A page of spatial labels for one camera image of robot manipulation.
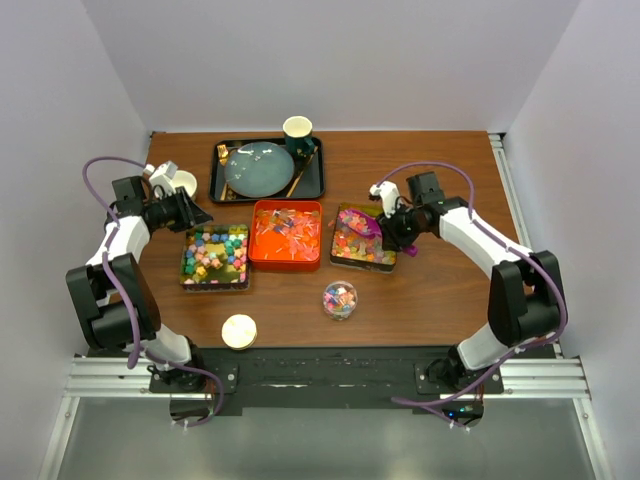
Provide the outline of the purple plastic scoop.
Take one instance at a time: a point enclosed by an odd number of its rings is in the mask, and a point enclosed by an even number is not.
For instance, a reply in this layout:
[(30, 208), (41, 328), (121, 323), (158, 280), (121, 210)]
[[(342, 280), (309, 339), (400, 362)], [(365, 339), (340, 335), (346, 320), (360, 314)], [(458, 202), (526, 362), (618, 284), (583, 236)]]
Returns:
[(356, 209), (346, 209), (340, 214), (341, 221), (350, 230), (367, 239), (382, 238), (382, 230), (376, 219)]

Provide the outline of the gold tin of gummies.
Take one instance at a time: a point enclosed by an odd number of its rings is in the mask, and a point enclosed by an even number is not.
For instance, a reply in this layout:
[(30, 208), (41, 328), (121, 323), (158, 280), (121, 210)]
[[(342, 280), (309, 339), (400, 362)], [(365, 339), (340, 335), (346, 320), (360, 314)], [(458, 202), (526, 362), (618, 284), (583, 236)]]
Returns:
[(367, 238), (365, 216), (375, 219), (381, 207), (343, 202), (333, 222), (329, 259), (333, 265), (391, 273), (397, 262), (394, 251), (384, 250), (380, 236)]

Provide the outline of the star candy tin box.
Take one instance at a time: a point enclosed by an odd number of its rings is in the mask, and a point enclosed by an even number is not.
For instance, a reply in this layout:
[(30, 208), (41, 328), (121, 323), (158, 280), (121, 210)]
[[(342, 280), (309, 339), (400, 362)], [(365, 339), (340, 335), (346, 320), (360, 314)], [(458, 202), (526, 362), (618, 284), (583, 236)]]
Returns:
[(245, 291), (249, 288), (249, 227), (206, 225), (188, 230), (179, 284), (187, 292)]

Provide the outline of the clear plastic jar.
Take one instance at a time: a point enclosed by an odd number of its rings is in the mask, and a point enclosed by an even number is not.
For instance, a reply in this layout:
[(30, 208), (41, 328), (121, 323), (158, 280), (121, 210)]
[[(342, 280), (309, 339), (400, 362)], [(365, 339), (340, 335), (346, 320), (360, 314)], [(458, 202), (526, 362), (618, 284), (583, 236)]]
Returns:
[(346, 320), (356, 309), (357, 302), (357, 291), (347, 281), (330, 283), (322, 294), (324, 312), (336, 321)]

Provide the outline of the orange lollipop box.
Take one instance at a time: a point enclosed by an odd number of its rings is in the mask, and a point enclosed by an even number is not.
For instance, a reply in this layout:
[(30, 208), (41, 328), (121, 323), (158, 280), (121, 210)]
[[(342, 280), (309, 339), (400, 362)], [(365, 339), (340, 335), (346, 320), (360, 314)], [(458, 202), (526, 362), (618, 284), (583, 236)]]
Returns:
[(313, 272), (320, 267), (322, 206), (311, 200), (259, 200), (248, 255), (257, 270)]

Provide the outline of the gold round jar lid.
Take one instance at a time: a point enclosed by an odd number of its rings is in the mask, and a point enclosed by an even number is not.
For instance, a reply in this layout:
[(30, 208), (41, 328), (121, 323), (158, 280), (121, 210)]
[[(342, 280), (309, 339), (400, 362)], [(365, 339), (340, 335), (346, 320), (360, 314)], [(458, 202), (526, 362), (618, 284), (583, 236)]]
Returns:
[(250, 348), (257, 338), (257, 324), (248, 315), (235, 314), (222, 325), (221, 337), (224, 344), (233, 350)]

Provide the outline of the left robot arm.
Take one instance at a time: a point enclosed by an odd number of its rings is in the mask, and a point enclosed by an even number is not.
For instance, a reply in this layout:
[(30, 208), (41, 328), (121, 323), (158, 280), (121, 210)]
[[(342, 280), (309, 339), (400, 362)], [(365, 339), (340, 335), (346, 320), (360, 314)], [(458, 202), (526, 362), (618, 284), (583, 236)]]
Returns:
[(112, 186), (115, 201), (101, 246), (65, 277), (84, 338), (94, 351), (126, 353), (129, 367), (146, 357), (157, 380), (199, 391), (207, 383), (202, 355), (189, 338), (163, 325), (139, 259), (155, 231), (185, 232), (213, 217), (182, 187), (157, 197), (162, 188), (142, 176), (115, 180)]

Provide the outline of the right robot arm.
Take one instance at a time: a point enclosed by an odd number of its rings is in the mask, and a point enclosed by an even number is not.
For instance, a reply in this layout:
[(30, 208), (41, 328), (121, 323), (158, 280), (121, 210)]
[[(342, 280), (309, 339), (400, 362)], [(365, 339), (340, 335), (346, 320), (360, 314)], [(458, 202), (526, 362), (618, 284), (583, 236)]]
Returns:
[(408, 199), (389, 180), (369, 189), (383, 209), (376, 224), (384, 249), (413, 255), (418, 236), (430, 233), (456, 247), (489, 280), (486, 323), (425, 370), (430, 383), (466, 393), (490, 368), (566, 326), (559, 261), (549, 251), (511, 241), (476, 213), (471, 200), (447, 196), (433, 171), (408, 178), (407, 186)]

